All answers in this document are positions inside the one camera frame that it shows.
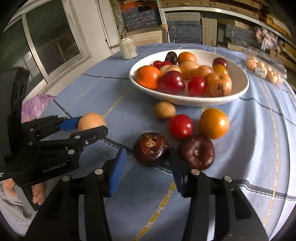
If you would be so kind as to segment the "person left hand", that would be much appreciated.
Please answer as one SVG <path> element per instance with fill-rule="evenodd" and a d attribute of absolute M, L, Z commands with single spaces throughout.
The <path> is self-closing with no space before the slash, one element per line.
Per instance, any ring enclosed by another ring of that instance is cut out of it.
<path fill-rule="evenodd" d="M 22 206 L 23 201 L 19 198 L 18 193 L 15 190 L 16 183 L 14 182 L 14 180 L 12 178 L 9 178 L 7 180 L 3 180 L 1 183 L 3 186 L 5 197 L 8 199 L 8 201 L 14 205 Z M 41 206 L 46 199 L 45 185 L 43 183 L 21 189 L 21 191 L 24 192 L 24 197 L 27 197 L 27 199 L 31 200 L 33 204 L 37 204 L 39 206 Z"/>

